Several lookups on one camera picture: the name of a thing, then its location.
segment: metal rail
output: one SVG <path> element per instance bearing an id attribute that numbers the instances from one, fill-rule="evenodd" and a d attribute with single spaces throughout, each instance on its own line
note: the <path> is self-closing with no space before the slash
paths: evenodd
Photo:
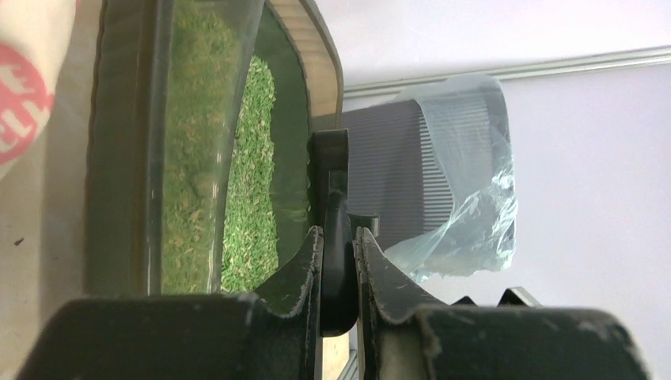
<path id="1" fill-rule="evenodd" d="M 344 90 L 344 98 L 347 100 L 361 97 L 394 95 L 407 86 L 442 82 L 447 78 L 461 74 L 487 74 L 500 81 L 507 81 L 511 79 L 536 78 L 550 75 L 578 74 L 612 69 L 645 67 L 666 63 L 671 63 L 671 46 L 591 55 L 576 59 L 561 59 L 545 63 L 534 63 L 532 65 L 463 71 L 459 73 L 433 75 L 421 78 L 346 86 Z"/>

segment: red lettering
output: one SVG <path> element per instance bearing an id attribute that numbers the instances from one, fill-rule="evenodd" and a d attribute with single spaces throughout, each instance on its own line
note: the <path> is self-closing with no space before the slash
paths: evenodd
<path id="1" fill-rule="evenodd" d="M 28 149 L 49 119 L 53 101 L 32 63 L 0 43 L 0 165 Z"/>

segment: clear plastic bag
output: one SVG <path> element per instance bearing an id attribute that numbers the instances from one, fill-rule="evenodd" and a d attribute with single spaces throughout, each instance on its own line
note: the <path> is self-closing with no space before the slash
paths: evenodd
<path id="1" fill-rule="evenodd" d="M 508 268 L 515 250 L 517 198 L 500 83 L 465 75 L 408 88 L 395 101 L 408 99 L 422 109 L 432 158 L 452 192 L 453 209 L 439 228 L 385 254 L 417 282 L 434 273 L 470 276 Z"/>

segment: green grass clippings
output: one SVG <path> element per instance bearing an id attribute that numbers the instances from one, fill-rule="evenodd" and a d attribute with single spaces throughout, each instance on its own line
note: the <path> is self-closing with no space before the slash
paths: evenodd
<path id="1" fill-rule="evenodd" d="M 211 293 L 219 286 L 215 253 L 223 239 L 224 215 L 217 211 L 218 186 L 231 155 L 241 45 L 216 13 L 199 9 L 193 0 L 176 2 L 172 38 L 165 122 L 162 290 L 164 294 Z M 248 290 L 277 265 L 274 217 L 267 194 L 273 167 L 268 129 L 273 100 L 270 72 L 254 59 L 227 195 L 222 274 L 229 291 Z"/>

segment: white bag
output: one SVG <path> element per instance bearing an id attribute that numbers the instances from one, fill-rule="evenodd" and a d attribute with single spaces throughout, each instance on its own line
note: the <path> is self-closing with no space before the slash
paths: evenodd
<path id="1" fill-rule="evenodd" d="M 510 266 L 515 252 L 517 197 L 508 112 L 499 81 L 461 75 L 442 83 L 405 89 L 398 101 L 414 99 L 427 129 L 427 157 L 439 173 L 425 173 L 425 212 L 447 208 L 438 228 L 404 240 L 385 255 L 415 282 L 433 274 L 470 276 Z M 438 193 L 436 178 L 449 185 Z"/>
<path id="2" fill-rule="evenodd" d="M 0 179 L 42 133 L 78 0 L 0 0 Z"/>

